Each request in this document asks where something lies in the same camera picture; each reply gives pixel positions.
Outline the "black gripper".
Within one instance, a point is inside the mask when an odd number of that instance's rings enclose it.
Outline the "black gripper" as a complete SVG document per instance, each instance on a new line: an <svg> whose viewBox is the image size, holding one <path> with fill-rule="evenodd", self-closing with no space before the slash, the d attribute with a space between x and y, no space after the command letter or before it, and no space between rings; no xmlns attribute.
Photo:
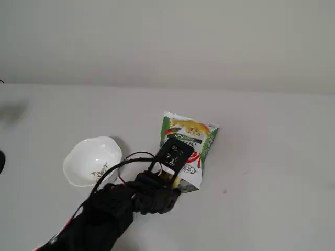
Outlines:
<svg viewBox="0 0 335 251"><path fill-rule="evenodd" d="M172 188L170 181L152 172L139 173L133 183L136 190L133 196L133 211L142 215L164 214L171 211L181 195Z"/></svg>

